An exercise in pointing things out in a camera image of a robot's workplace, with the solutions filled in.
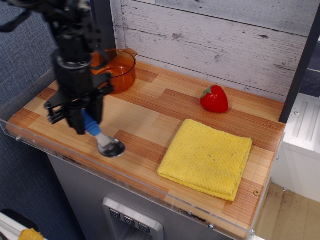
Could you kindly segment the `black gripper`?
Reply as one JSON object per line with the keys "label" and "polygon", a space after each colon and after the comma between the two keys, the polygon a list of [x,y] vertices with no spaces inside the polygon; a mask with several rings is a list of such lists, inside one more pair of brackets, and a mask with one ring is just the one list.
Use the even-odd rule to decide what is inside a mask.
{"label": "black gripper", "polygon": [[103,117],[103,98],[112,93],[111,75],[93,75],[92,61],[67,62],[62,58],[53,60],[58,91],[44,104],[48,120],[58,123],[66,119],[78,135],[85,134],[82,110],[100,124]]}

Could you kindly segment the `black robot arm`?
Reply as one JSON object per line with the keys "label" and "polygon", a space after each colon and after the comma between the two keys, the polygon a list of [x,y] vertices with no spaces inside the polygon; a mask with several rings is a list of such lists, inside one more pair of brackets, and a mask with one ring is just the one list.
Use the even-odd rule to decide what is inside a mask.
{"label": "black robot arm", "polygon": [[31,13],[43,15],[57,43],[51,59],[58,91],[45,103],[52,124],[67,120],[79,134],[87,130],[85,116],[98,124],[102,121],[103,98],[113,92],[112,75],[94,75],[107,66],[109,57],[98,47],[101,31],[92,19],[88,0],[9,0],[8,4],[24,9],[17,18],[0,27],[10,33]]}

